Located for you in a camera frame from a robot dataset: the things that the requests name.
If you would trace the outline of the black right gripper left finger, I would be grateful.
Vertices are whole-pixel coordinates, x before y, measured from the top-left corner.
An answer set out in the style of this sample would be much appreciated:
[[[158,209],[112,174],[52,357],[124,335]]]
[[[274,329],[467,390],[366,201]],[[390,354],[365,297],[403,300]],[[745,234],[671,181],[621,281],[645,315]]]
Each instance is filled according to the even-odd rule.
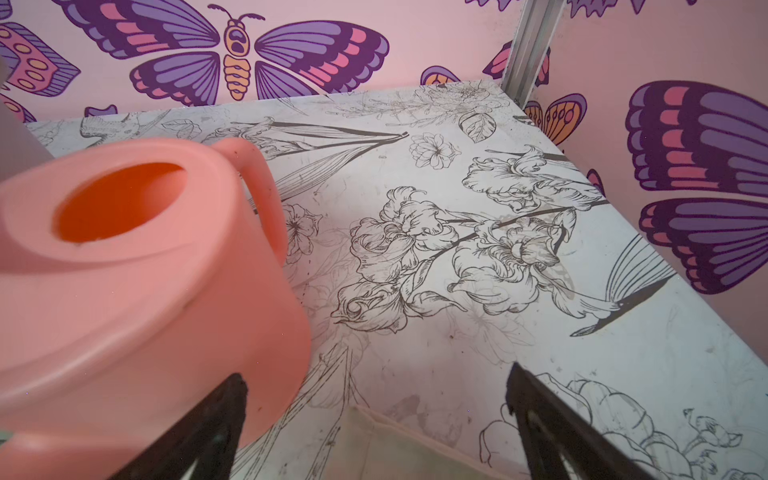
[[[114,479],[228,479],[246,419],[248,387],[233,373]]]

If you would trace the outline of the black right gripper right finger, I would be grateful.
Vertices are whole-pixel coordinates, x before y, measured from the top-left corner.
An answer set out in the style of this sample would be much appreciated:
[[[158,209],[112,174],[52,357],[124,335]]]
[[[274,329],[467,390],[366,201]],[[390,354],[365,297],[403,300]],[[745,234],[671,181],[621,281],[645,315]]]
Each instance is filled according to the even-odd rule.
[[[506,382],[506,405],[517,428],[533,479],[649,479],[651,475],[515,363]]]

